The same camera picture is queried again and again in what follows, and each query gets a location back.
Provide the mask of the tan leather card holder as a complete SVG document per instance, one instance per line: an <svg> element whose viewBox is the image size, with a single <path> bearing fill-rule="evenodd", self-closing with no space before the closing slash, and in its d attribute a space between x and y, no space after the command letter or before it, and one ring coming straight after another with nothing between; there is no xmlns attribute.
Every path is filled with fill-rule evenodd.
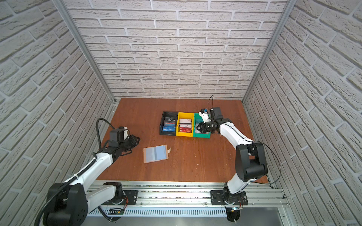
<svg viewBox="0 0 362 226"><path fill-rule="evenodd" d="M143 162L152 163L169 159L171 148L167 145L147 147L143 149Z"/></svg>

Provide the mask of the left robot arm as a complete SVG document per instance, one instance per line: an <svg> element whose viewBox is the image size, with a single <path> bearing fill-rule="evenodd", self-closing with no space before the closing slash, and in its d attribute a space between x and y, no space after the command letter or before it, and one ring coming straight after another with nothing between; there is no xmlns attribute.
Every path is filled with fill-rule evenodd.
<svg viewBox="0 0 362 226"><path fill-rule="evenodd" d="M140 138L131 135L126 127L112 129L110 139L105 145L100 145L85 167L63 183L55 183L49 188L47 201L37 214L34 225L80 226L88 213L101 210L101 205L106 202L127 206L129 199L121 183L106 182L95 191L88 192L88 189L118 157L131 154L139 142Z"/></svg>

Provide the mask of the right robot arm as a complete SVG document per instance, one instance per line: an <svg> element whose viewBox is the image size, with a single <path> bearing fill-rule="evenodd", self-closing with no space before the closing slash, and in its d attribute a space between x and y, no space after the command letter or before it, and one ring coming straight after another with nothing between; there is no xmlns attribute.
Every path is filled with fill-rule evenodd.
<svg viewBox="0 0 362 226"><path fill-rule="evenodd" d="M235 198L245 188L268 173L264 145L253 141L239 131L234 123L224 118L219 107L201 109L202 122L197 125L201 133L217 132L224 136L235 148L235 175L226 183L224 193Z"/></svg>

